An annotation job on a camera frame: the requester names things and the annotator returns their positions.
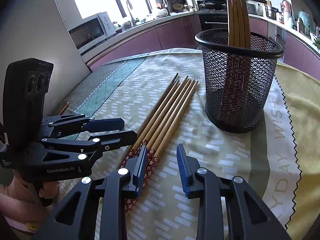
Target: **yellow button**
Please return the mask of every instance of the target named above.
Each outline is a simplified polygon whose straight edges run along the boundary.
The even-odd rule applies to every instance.
[[[39,229],[39,227],[38,227],[36,224],[30,223],[30,222],[27,223],[27,227],[28,227],[31,231],[37,231],[37,230]]]

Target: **yellow fabric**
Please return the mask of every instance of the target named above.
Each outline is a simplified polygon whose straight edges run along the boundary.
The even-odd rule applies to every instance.
[[[302,170],[287,232],[292,240],[301,240],[320,213],[320,82],[286,64],[277,65],[276,76],[291,114]]]

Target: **green plant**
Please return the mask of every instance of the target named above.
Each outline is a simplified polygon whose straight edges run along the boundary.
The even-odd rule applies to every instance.
[[[317,39],[316,39],[316,42],[314,43],[314,45],[315,45],[318,49],[320,49],[320,38],[317,38]]]

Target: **oven handle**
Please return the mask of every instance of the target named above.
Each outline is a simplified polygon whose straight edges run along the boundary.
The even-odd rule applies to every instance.
[[[216,23],[216,22],[204,22],[205,24],[228,24],[228,23]]]

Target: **kitchen counter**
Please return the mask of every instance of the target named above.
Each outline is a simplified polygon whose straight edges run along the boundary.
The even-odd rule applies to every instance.
[[[181,12],[181,13],[172,13],[170,16],[162,17],[159,19],[154,19],[149,22],[146,22],[144,24],[140,24],[138,26],[135,26],[133,28],[130,28],[128,30],[123,31],[122,33],[116,34],[107,40],[99,43],[89,51],[85,52],[82,55],[82,58],[85,63],[88,65],[91,65],[92,62],[94,62],[94,58],[99,55],[101,52],[104,52],[106,50],[112,49],[112,47],[115,44],[119,44],[120,42],[125,42],[125,40],[129,39],[130,37],[138,36],[139,33],[143,33],[147,30],[150,30],[151,28],[156,28],[157,26],[161,26],[165,23],[170,23],[172,20],[185,17],[185,16],[192,16],[192,15],[201,15],[201,14],[227,14],[227,12],[221,12],[221,11],[200,11],[200,12]],[[274,21],[272,19],[269,19],[267,17],[262,17],[259,15],[253,15],[249,14],[250,18],[263,20],[265,22],[269,22],[273,25],[276,25],[284,30],[286,30],[288,33],[296,37],[299,41],[301,41],[305,46],[307,46],[311,51],[313,51],[318,57],[320,57],[320,49],[318,49],[311,39],[304,36],[302,33],[297,32],[294,29],[289,28],[288,26],[281,24],[277,21]]]

